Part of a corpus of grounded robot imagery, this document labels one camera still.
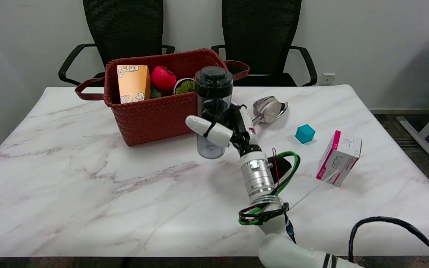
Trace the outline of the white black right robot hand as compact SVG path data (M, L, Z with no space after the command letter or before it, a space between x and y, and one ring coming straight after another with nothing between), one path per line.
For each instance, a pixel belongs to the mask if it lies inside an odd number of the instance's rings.
M203 158L218 159L224 155L225 148L230 146L237 149L240 157L261 151L254 124L245 105L231 104L223 123L189 115L185 124L197 134L197 151Z

